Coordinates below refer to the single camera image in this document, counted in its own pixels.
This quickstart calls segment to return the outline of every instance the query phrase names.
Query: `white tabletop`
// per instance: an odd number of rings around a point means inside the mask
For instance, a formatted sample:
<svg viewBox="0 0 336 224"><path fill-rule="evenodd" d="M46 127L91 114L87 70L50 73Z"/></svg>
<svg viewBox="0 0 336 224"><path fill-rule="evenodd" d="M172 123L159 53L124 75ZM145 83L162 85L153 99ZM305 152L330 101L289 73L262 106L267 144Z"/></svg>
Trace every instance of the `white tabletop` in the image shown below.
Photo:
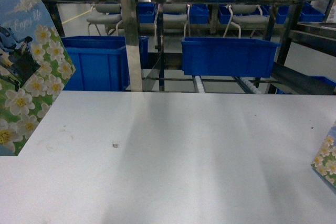
<svg viewBox="0 0 336 224"><path fill-rule="evenodd" d="M19 156L0 157L0 223L335 223L335 190L310 167L335 104L62 92Z"/></svg>

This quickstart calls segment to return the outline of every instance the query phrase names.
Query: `floral box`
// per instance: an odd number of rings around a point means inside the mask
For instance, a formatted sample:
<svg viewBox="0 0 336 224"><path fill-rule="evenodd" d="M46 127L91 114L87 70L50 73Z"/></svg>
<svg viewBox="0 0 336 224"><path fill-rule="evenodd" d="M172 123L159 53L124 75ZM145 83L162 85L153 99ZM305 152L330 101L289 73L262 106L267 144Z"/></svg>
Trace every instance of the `floral box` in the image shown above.
<svg viewBox="0 0 336 224"><path fill-rule="evenodd" d="M324 139L311 166L336 187L336 122Z"/></svg>
<svg viewBox="0 0 336 224"><path fill-rule="evenodd" d="M0 155L18 155L75 71L41 0L0 0Z"/></svg>

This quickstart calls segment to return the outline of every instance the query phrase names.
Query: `blue shelf bin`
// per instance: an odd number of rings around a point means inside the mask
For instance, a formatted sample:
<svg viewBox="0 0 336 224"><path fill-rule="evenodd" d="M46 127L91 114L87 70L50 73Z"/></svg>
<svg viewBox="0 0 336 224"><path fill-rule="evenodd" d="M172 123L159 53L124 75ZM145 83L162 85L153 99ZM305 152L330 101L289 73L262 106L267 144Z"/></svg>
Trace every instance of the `blue shelf bin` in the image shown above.
<svg viewBox="0 0 336 224"><path fill-rule="evenodd" d="M151 3L139 3L139 21L140 23L154 23L155 5Z"/></svg>
<svg viewBox="0 0 336 224"><path fill-rule="evenodd" d="M185 37L182 70L194 76L270 77L278 43L258 39Z"/></svg>
<svg viewBox="0 0 336 224"><path fill-rule="evenodd" d="M207 24L209 9L206 5L192 5L190 8L190 24Z"/></svg>
<svg viewBox="0 0 336 224"><path fill-rule="evenodd" d="M336 82L334 82L333 80L330 80L329 78L327 78L325 76L311 76L311 77L313 77L314 79L316 79L318 81L324 82L324 83L329 84L329 85L336 88ZM285 93L282 90L277 89L276 94L291 94L291 93Z"/></svg>
<svg viewBox="0 0 336 224"><path fill-rule="evenodd" d="M225 5L220 5L218 10L218 20L221 24L227 24L230 20L230 12L229 9L225 7Z"/></svg>
<svg viewBox="0 0 336 224"><path fill-rule="evenodd" d="M142 63L148 61L148 39L139 38ZM130 84L125 37L76 36L62 42L76 67L65 90L123 91Z"/></svg>
<svg viewBox="0 0 336 224"><path fill-rule="evenodd" d="M301 15L299 18L300 22L322 22L325 14L319 12L311 5L305 5L302 8Z"/></svg>
<svg viewBox="0 0 336 224"><path fill-rule="evenodd" d="M285 23L285 20L286 20L287 14L288 14L288 9L289 9L289 6L280 6L279 7L277 18L275 20L276 24Z"/></svg>

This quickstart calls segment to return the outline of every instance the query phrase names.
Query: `reflective metal surface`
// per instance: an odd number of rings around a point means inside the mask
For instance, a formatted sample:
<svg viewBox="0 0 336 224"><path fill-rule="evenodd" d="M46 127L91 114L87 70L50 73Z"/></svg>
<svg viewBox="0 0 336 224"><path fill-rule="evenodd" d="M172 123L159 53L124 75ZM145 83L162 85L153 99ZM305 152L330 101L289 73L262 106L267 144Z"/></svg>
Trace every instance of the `reflective metal surface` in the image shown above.
<svg viewBox="0 0 336 224"><path fill-rule="evenodd" d="M274 63L272 77L298 94L334 94L333 86L278 63Z"/></svg>
<svg viewBox="0 0 336 224"><path fill-rule="evenodd" d="M121 16L124 23L127 61L131 90L142 91L142 71L140 64L138 21L135 0L120 0Z"/></svg>
<svg viewBox="0 0 336 224"><path fill-rule="evenodd" d="M156 62L151 72L143 80L143 91L151 91L153 89L157 79L159 78L160 66L161 59Z"/></svg>

